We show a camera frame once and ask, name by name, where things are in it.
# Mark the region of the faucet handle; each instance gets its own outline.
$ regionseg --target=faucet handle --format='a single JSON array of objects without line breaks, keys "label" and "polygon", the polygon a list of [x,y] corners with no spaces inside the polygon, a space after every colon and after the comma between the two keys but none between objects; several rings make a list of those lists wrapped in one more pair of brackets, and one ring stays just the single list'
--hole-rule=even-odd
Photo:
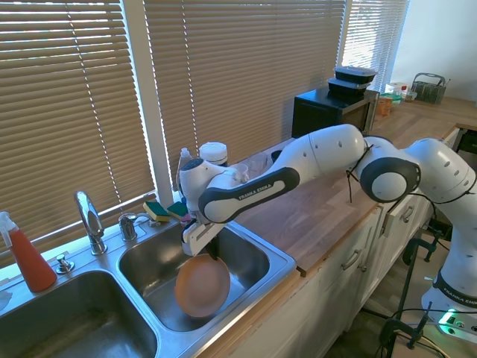
[{"label": "faucet handle", "polygon": [[65,255],[63,254],[57,256],[57,261],[57,274],[67,274],[75,267],[75,263],[72,261],[66,261]]},{"label": "faucet handle", "polygon": [[132,213],[125,213],[119,216],[119,227],[121,228],[122,239],[124,241],[133,241],[137,238],[134,222],[138,216]]}]

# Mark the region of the cabinet handle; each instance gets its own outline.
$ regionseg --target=cabinet handle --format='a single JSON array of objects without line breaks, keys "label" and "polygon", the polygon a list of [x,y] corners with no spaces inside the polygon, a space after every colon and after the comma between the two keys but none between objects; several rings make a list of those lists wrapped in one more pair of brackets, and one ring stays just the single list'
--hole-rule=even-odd
[{"label": "cabinet handle", "polygon": [[414,212],[414,205],[410,205],[406,209],[406,211],[401,215],[401,219],[407,224],[413,212]]},{"label": "cabinet handle", "polygon": [[351,255],[350,259],[346,263],[341,264],[341,267],[343,268],[343,271],[346,271],[351,266],[353,266],[353,263],[358,261],[358,258],[361,256],[362,251],[363,251],[362,249],[359,249],[359,250],[355,249],[355,252],[353,252],[353,255]]}]

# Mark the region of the drawer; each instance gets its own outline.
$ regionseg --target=drawer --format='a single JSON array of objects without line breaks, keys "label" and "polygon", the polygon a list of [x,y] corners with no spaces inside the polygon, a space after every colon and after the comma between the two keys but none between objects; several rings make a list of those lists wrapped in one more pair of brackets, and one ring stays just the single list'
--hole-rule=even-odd
[{"label": "drawer", "polygon": [[323,263],[318,272],[320,291],[326,291],[342,274],[355,270],[363,262],[373,238],[375,217],[375,213],[371,214]]}]

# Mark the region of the dish soap bottle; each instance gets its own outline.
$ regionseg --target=dish soap bottle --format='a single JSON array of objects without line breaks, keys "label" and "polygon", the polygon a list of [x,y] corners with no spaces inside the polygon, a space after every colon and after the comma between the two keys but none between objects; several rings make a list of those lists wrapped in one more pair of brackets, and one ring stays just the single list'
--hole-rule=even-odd
[{"label": "dish soap bottle", "polygon": [[30,291],[47,289],[57,280],[53,269],[23,231],[10,220],[6,211],[0,212],[0,233],[5,245],[12,251]]},{"label": "dish soap bottle", "polygon": [[180,172],[180,169],[191,160],[192,160],[192,155],[190,154],[189,150],[187,148],[182,148],[180,150],[179,165],[177,166],[177,173],[176,173],[177,190],[179,191],[181,197],[182,197],[182,188],[180,187],[179,172]]}]

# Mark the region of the microwave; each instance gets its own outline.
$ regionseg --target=microwave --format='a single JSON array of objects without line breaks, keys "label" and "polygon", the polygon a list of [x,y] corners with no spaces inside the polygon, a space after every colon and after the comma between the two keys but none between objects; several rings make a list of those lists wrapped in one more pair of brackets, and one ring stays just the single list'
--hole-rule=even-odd
[{"label": "microwave", "polygon": [[363,134],[371,131],[379,93],[366,90],[364,95],[337,96],[328,87],[297,95],[293,107],[291,136],[298,138],[332,125],[351,124]]}]

